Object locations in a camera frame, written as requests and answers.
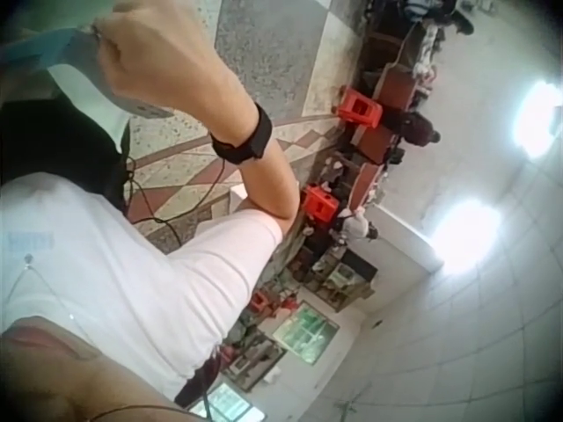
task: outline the ceiling light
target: ceiling light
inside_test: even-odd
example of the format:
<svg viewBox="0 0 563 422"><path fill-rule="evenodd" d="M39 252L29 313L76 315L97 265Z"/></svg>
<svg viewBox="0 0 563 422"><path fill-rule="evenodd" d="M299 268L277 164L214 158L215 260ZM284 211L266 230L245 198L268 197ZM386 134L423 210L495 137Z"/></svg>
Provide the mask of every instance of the ceiling light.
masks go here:
<svg viewBox="0 0 563 422"><path fill-rule="evenodd" d="M501 223L499 213L478 200L456 205L441 221L431 244L447 273L472 268L491 249Z"/></svg>
<svg viewBox="0 0 563 422"><path fill-rule="evenodd" d="M545 154L553 144L558 128L553 122L558 117L563 93L555 85L537 82L520 107L514 126L516 143L530 158Z"/></svg>

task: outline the smartwatch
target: smartwatch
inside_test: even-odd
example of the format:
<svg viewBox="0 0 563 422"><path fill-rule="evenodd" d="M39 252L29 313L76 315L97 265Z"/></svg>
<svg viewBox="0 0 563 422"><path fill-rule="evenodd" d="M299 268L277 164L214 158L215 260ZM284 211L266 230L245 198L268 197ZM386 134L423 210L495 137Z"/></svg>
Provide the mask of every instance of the smartwatch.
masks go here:
<svg viewBox="0 0 563 422"><path fill-rule="evenodd" d="M256 104L258 109L258 125L250 137L241 145L234 147L229 143L219 142L211 134L211 145L215 153L231 164L239 165L252 159L260 159L264 156L267 143L272 136L272 121L262 107Z"/></svg>

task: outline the patterned tile floor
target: patterned tile floor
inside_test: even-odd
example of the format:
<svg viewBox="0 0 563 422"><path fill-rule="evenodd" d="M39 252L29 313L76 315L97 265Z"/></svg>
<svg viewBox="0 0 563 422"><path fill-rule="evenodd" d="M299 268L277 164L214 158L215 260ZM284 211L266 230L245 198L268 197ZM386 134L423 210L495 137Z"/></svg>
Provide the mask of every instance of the patterned tile floor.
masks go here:
<svg viewBox="0 0 563 422"><path fill-rule="evenodd" d="M181 0L193 3L193 0ZM274 138L304 183L323 151L336 139L331 115L341 85L351 81L361 47L362 2L353 0L198 0L195 2L218 53L274 119ZM176 113L167 120L132 119L131 156L135 181L129 213L138 222L152 213L174 219L182 240L198 222L226 215L228 191L241 183L234 166L199 208L222 168L198 121ZM137 228L164 251L175 240L166 227L141 222Z"/></svg>

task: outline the white shirt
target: white shirt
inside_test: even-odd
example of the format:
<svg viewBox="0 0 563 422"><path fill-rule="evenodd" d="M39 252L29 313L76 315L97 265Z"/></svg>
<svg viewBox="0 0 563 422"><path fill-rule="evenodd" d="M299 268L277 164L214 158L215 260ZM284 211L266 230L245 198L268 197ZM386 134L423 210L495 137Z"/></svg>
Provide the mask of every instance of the white shirt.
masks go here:
<svg viewBox="0 0 563 422"><path fill-rule="evenodd" d="M407 0L405 14L412 22L422 20L430 9L442 7L441 0Z"/></svg>
<svg viewBox="0 0 563 422"><path fill-rule="evenodd" d="M226 337L282 240L272 217L245 210L165 256L105 198L45 173L4 186L0 213L2 332L44 317L170 399Z"/></svg>
<svg viewBox="0 0 563 422"><path fill-rule="evenodd" d="M348 208L343 209L339 217L345 217L342 223L341 235L348 240L363 239L369 232L369 221L364 216L364 209L359 208L354 213Z"/></svg>

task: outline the wire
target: wire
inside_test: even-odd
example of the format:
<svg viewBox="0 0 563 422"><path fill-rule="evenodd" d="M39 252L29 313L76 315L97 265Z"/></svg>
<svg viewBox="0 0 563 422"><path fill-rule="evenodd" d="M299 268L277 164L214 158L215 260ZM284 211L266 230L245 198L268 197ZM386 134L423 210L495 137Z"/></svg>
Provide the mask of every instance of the wire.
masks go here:
<svg viewBox="0 0 563 422"><path fill-rule="evenodd" d="M219 174L217 175L217 178L214 180L214 182L211 184L211 187L208 189L208 191L205 193L205 195L203 195L203 198L201 198L197 204L195 204L192 208L190 208L189 210L187 210L184 213L175 215L171 218L168 219L162 219L162 218L158 218L155 216L155 213L153 212L152 208L150 207L150 203L149 203L149 199L147 198L147 194L144 191L143 187L135 181L135 170L136 170L136 161L135 159L131 158L131 161L133 163L133 168L132 170L129 172L129 199L128 199L128 204L126 206L126 215L128 214L129 208L131 207L131 200L133 198L133 185L137 186L137 188L139 189L139 191L141 192L141 195L143 196L143 200L145 202L145 205L147 206L147 208L149 209L149 213L150 213L150 217L146 217L146 218L142 218L141 220L138 220L136 222L133 222L133 224L138 224L140 222L156 222L158 224L164 224L174 235L174 237L176 238L176 241L178 242L178 246L181 246L182 240L178 234L178 231L171 225L171 223L174 220L178 220L179 218L182 218L186 215L190 215L191 213L193 213L198 207L201 206L201 204L203 204L203 202L209 197L209 195L211 194L211 192L213 192L213 189L216 187L217 183L219 183L219 180L221 180L221 177L224 174L225 171L225 160L223 160L223 164L221 166L221 170L219 171Z"/></svg>
<svg viewBox="0 0 563 422"><path fill-rule="evenodd" d="M113 415L114 413L119 413L121 411L133 411L133 410L154 410L154 411L172 411L174 413L181 413L186 416L193 416L193 413L189 411L185 411L184 409L180 409L177 407L169 407L169 406L159 406L157 404L131 404L129 406L118 407L115 409L111 409L110 411L103 411L98 415L94 416L91 419L88 419L88 422L95 422L96 420L100 420L109 415Z"/></svg>

